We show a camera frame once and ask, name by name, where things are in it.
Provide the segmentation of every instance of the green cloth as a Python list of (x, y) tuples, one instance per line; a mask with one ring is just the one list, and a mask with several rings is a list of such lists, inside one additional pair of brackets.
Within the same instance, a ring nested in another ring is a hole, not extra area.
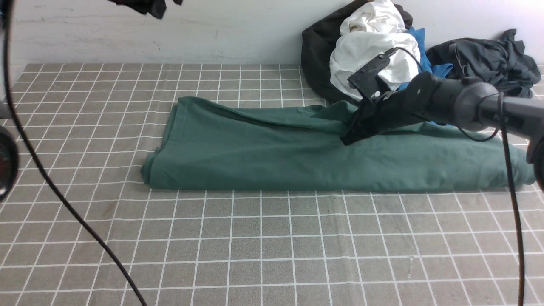
[[(183, 97), (141, 173), (163, 189), (446, 192), (507, 184), (501, 141), (474, 142), (456, 128), (423, 123), (344, 146), (339, 136), (355, 110), (345, 102), (228, 108)], [(515, 182), (533, 183), (525, 152), (510, 150)]]

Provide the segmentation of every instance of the black cable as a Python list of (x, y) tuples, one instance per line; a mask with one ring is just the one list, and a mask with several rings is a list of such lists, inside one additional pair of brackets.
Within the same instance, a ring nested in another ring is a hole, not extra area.
[(395, 47), (395, 49), (402, 50), (402, 51), (408, 53), (408, 55), (410, 55), (413, 58), (413, 60), (416, 61), (417, 65), (421, 69), (421, 71), (425, 71), (425, 68), (423, 68), (423, 65), (417, 60), (417, 58), (410, 51), (408, 51), (408, 50), (406, 50), (406, 49), (404, 49), (402, 47)]
[(490, 140), (492, 140), (493, 138), (495, 138), (495, 136), (499, 133), (499, 129), (496, 128), (495, 131), (493, 132), (493, 134), (491, 134), (491, 136), (489, 137), (486, 137), (486, 138), (482, 138), (482, 139), (479, 139), (479, 138), (474, 138), (472, 136), (470, 136), (467, 132), (465, 132), (465, 130), (463, 130), (462, 128), (460, 127), (457, 127), (459, 129), (459, 131), (461, 131), (461, 133), (463, 135), (465, 135), (468, 139), (470, 140), (473, 140), (475, 142), (488, 142)]
[[(478, 109), (478, 107), (480, 106), (480, 104), (481, 104), (482, 102), (484, 102), (484, 100), (485, 100), (486, 98), (489, 98), (489, 97), (492, 97), (492, 96), (496, 96), (496, 95), (498, 95), (498, 94), (500, 94), (500, 93), (492, 94), (492, 95), (485, 96), (485, 97), (481, 98), (481, 99), (480, 99), (480, 102), (478, 103), (478, 105), (476, 105), (476, 109)], [(498, 132), (499, 132), (499, 129), (496, 128), (495, 131), (493, 132), (493, 134), (491, 134), (491, 136), (489, 136), (489, 137), (486, 137), (486, 138), (474, 138), (474, 137), (470, 136), (467, 132), (465, 132), (465, 130), (463, 130), (462, 128), (460, 128), (459, 125), (457, 125), (457, 128), (458, 128), (459, 131), (461, 131), (461, 133), (462, 133), (463, 135), (465, 135), (468, 139), (473, 140), (473, 141), (475, 141), (475, 142), (487, 142), (487, 141), (490, 141), (490, 140), (492, 140), (493, 138), (495, 138), (495, 136), (496, 136), (496, 135), (498, 134)]]
[[(423, 70), (421, 63), (417, 60), (417, 58), (412, 53), (410, 53), (408, 50), (402, 47), (397, 47), (397, 49), (403, 50), (404, 52), (408, 53), (413, 58), (413, 60), (416, 61), (419, 68)], [(512, 174), (512, 160), (510, 159), (510, 148), (508, 147), (508, 134), (506, 133), (506, 122), (504, 120), (504, 93), (496, 93), (496, 94), (483, 97), (480, 100), (480, 103), (482, 103), (483, 100), (486, 99), (487, 97), (494, 96), (494, 95), (498, 95), (497, 101), (498, 101), (498, 110), (499, 110), (499, 119), (500, 119), (500, 130), (501, 130), (501, 135), (503, 138), (504, 159), (506, 161), (506, 175), (508, 176), (508, 190), (510, 191), (512, 209), (514, 210), (514, 219), (516, 222), (517, 251), (518, 251), (518, 257), (520, 258), (520, 287), (518, 289), (517, 304), (518, 306), (523, 306), (523, 300), (525, 297), (525, 253), (523, 250), (523, 231), (521, 228), (520, 208), (518, 207), (518, 204), (517, 204), (516, 186), (514, 184), (514, 175)], [(492, 140), (499, 132), (499, 129), (496, 128), (493, 134), (491, 134), (491, 136), (487, 138), (483, 138), (483, 139), (478, 139), (478, 138), (471, 137), (463, 129), (459, 127), (458, 129), (467, 138), (476, 142), (486, 142), (486, 141)]]
[(117, 267), (121, 270), (125, 278), (127, 279), (128, 283), (130, 284), (132, 290), (134, 290), (134, 293), (136, 293), (136, 296), (138, 297), (138, 300), (140, 300), (140, 303), (142, 306), (147, 306), (143, 296), (141, 295), (140, 291), (136, 287), (134, 281), (128, 274), (127, 270), (117, 256), (113, 253), (113, 251), (104, 243), (104, 240), (100, 238), (100, 236), (91, 228), (91, 226), (83, 220), (83, 218), (77, 213), (77, 211), (70, 205), (70, 203), (64, 198), (63, 194), (58, 190), (58, 188), (55, 186), (55, 183), (51, 180), (49, 175), (47, 175), (47, 171), (44, 168), (44, 165), (41, 163), (40, 159), (38, 158), (36, 151), (32, 147), (32, 144), (30, 143), (26, 133), (24, 132), (24, 129), (21, 125), (21, 121), (19, 120), (19, 117), (17, 116), (17, 113), (15, 112), (15, 106), (13, 103), (13, 98), (11, 97), (11, 84), (10, 84), (10, 77), (9, 77), (9, 39), (10, 39), (10, 31), (11, 31), (11, 13), (13, 12), (13, 2), (14, 0), (4, 0), (2, 12), (4, 14), (3, 21), (4, 21), (4, 55), (3, 55), (3, 70), (4, 70), (4, 87), (5, 87), (5, 94), (6, 94), (6, 101), (8, 103), (8, 107), (11, 111), (12, 120), (15, 123), (15, 126), (17, 127), (17, 130), (19, 131), (19, 134), (21, 135), (21, 138), (27, 147), (28, 151), (30, 152), (30, 155), (32, 156), (32, 160), (34, 160), (34, 163), (36, 163), (36, 166), (38, 167), (38, 170), (40, 171), (41, 176), (44, 177), (44, 180), (47, 182), (51, 190), (57, 195), (59, 200), (63, 203), (63, 205), (70, 211), (70, 213), (74, 216), (76, 220), (91, 234), (91, 236), (100, 244), (100, 246), (108, 253), (108, 255), (113, 259), (115, 264), (117, 264)]
[(517, 205), (516, 186), (514, 185), (514, 175), (512, 174), (512, 161), (510, 159), (510, 148), (508, 147), (508, 135), (506, 134), (506, 122), (504, 120), (504, 93), (498, 97), (499, 119), (501, 135), (503, 137), (504, 159), (506, 161), (506, 174), (508, 176), (508, 189), (512, 200), (514, 210), (514, 219), (516, 222), (517, 251), (520, 258), (520, 288), (518, 292), (517, 304), (523, 306), (525, 296), (525, 254), (523, 251), (523, 232), (521, 228), (520, 208)]

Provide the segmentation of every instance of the pile of clothes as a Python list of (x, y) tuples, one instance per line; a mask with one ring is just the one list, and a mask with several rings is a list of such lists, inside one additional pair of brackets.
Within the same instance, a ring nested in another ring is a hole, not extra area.
[(302, 33), (301, 66), (310, 87), (331, 103), (359, 105), (360, 93), (347, 79), (375, 56), (400, 47), (379, 73), (372, 92), (406, 88), (424, 71), (441, 78), (480, 77), (507, 96), (531, 97), (540, 81), (534, 59), (524, 54), (516, 30), (500, 40), (456, 39), (425, 50), (425, 29), (412, 28), (413, 18), (391, 0), (356, 0)]

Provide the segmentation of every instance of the black clothing item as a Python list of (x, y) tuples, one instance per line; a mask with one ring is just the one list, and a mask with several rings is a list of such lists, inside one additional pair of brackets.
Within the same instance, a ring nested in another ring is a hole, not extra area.
[[(340, 25), (366, 3), (367, 0), (355, 0), (302, 32), (302, 71), (310, 87), (329, 103), (343, 100), (359, 105), (359, 101), (345, 95), (331, 84), (330, 60), (332, 51), (336, 48), (336, 41), (340, 38)], [(399, 10), (406, 29), (411, 28), (412, 16), (401, 5), (395, 4), (395, 7)], [(389, 90), (385, 83), (376, 85), (375, 89), (373, 92)]]
[(444, 42), (426, 54), (431, 65), (452, 63), (448, 78), (477, 76), (507, 96), (531, 97), (530, 88), (540, 81), (535, 60), (523, 54), (525, 44), (514, 40), (515, 29), (500, 40), (462, 38)]
[[(108, 0), (117, 5), (125, 5), (140, 14), (149, 13), (151, 16), (162, 19), (166, 11), (166, 3), (164, 0)], [(181, 5), (183, 0), (174, 0), (174, 3)]]

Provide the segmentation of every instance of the gray tile pattern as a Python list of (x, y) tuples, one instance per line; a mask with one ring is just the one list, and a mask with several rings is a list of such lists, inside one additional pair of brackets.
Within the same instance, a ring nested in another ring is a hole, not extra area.
[[(544, 84), (534, 91), (544, 96)], [(506, 189), (150, 190), (140, 166), (185, 95), (230, 107), (324, 103), (297, 65), (32, 64), (14, 84), (19, 115), (51, 176), (149, 305), (515, 304)], [(111, 259), (21, 151), (17, 186), (0, 204), (0, 305), (137, 305)], [(543, 197), (535, 186), (519, 193), (527, 305), (544, 303)]]

